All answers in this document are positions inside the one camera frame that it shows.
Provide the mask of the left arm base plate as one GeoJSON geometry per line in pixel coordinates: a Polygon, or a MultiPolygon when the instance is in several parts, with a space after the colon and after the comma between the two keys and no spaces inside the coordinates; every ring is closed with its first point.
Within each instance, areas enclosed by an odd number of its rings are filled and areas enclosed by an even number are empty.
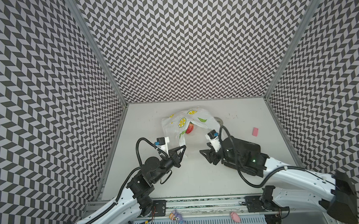
{"type": "Polygon", "coordinates": [[[154,200],[148,217],[161,217],[166,215],[166,200],[154,200]]]}

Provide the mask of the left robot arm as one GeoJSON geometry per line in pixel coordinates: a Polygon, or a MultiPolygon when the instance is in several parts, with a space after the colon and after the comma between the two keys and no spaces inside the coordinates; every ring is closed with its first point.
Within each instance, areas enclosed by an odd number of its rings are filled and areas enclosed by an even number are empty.
{"type": "Polygon", "coordinates": [[[77,223],[68,221],[65,224],[126,224],[139,216],[147,216],[153,207],[150,193],[154,190],[154,184],[164,175],[171,176],[172,168],[181,167],[187,148],[183,145],[169,149],[168,144],[167,137],[160,137],[154,143],[146,138],[138,139],[135,152],[139,166],[129,173],[117,196],[90,216],[77,223]],[[159,156],[142,161],[139,152],[139,145],[142,141],[153,147],[159,156]]]}

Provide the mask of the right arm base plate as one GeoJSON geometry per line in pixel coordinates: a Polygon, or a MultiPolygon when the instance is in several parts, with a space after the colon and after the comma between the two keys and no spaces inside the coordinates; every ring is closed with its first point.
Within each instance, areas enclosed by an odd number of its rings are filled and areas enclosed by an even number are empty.
{"type": "Polygon", "coordinates": [[[263,202],[260,200],[260,196],[245,196],[245,205],[250,213],[253,212],[276,212],[279,210],[271,202],[263,202]]]}

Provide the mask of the white plastic bag fruit print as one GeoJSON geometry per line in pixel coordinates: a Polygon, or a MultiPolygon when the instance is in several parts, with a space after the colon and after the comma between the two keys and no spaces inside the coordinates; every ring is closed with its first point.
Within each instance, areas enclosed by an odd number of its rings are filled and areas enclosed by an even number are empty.
{"type": "Polygon", "coordinates": [[[187,130],[192,124],[194,128],[201,128],[207,131],[218,131],[220,124],[215,117],[201,107],[191,107],[186,110],[175,112],[161,121],[165,137],[169,138],[169,147],[186,145],[187,130]]]}

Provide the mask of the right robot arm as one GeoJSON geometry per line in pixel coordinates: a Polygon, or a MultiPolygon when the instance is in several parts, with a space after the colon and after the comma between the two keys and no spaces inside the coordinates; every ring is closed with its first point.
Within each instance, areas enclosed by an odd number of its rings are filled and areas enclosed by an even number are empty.
{"type": "Polygon", "coordinates": [[[312,208],[344,224],[358,224],[357,192],[345,172],[317,173],[289,165],[262,153],[258,144],[231,135],[222,139],[227,131],[221,126],[219,131],[207,133],[209,148],[200,154],[210,164],[236,170],[248,186],[262,189],[258,200],[262,209],[312,208]]]}

